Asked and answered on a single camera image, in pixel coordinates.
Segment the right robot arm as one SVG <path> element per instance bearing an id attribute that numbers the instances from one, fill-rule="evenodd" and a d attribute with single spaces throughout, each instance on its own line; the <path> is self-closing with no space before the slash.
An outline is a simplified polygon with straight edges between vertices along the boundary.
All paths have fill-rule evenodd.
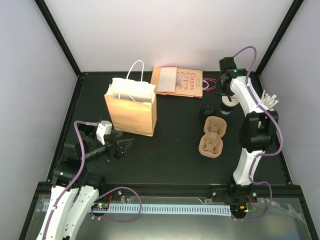
<path id="1" fill-rule="evenodd" d="M 228 115 L 240 105 L 245 116 L 239 131 L 240 159 L 227 187 L 227 196 L 232 202 L 244 202 L 253 191 L 254 174 L 262 154 L 275 140 L 279 115 L 259 99 L 247 70 L 237 68 L 233 57 L 221 59 L 219 69 L 220 112 Z"/>

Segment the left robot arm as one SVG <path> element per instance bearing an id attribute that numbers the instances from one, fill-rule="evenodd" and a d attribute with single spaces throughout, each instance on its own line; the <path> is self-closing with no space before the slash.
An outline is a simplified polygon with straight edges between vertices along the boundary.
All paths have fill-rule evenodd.
<path id="1" fill-rule="evenodd" d="M 108 192 L 106 179 L 91 170 L 102 158 L 120 160 L 134 139 L 122 139 L 109 121 L 73 124 L 76 140 L 64 143 L 59 163 L 53 170 L 49 206 L 38 240 L 74 240 L 95 200 Z"/>

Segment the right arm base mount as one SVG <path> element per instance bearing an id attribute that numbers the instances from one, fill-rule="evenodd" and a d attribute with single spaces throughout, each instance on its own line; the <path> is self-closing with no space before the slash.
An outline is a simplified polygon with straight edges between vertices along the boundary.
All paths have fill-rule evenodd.
<path id="1" fill-rule="evenodd" d="M 206 197 L 213 202 L 225 204 L 256 203 L 258 200 L 253 196 L 254 190 L 252 185 L 212 185 Z"/>

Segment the orange paper bag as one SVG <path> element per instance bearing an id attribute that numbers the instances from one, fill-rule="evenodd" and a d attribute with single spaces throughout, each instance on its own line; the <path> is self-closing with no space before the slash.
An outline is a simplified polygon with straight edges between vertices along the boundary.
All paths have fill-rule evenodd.
<path id="1" fill-rule="evenodd" d="M 137 63 L 142 65 L 139 81 L 129 78 Z M 125 78 L 114 77 L 104 99 L 115 130 L 152 137 L 157 122 L 156 86 L 143 81 L 144 67 L 137 60 Z"/>

